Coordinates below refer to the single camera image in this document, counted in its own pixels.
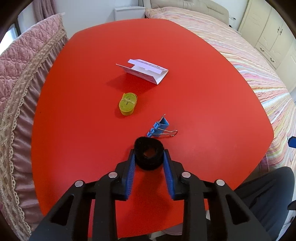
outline colorful striped blanket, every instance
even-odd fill
[[[288,146],[288,139],[296,135],[296,106],[264,57],[236,31],[211,16],[175,7],[147,9],[146,16],[168,19],[192,31],[238,70],[260,100],[274,130],[274,139],[259,164],[260,171],[281,166],[295,171],[296,149]]]

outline bed headboard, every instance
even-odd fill
[[[143,0],[146,8],[179,7],[210,15],[229,24],[228,10],[211,0]]]

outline beige lace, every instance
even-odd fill
[[[20,114],[20,107],[24,103],[24,97],[28,92],[28,87],[34,78],[34,74],[41,67],[56,44],[59,41],[62,41],[64,44],[66,40],[66,32],[63,25],[61,25],[57,33],[36,53],[17,80],[5,106],[0,123],[0,195],[3,202],[2,212],[10,227],[21,241],[27,241],[29,239],[31,228],[25,221],[25,215],[19,206],[19,197],[15,191],[14,165],[11,161],[13,156],[12,143],[14,140],[14,130]]]

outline rolled tape measure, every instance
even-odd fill
[[[124,93],[119,102],[119,109],[123,115],[131,115],[137,103],[137,96],[134,93]]]

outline bed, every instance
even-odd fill
[[[256,168],[255,176],[281,166],[296,171],[296,106],[283,82],[265,59],[228,25],[228,11],[209,0],[144,0],[147,18],[173,21],[218,50],[244,77],[260,100],[274,130],[274,139]],[[184,43],[190,49],[194,43]]]

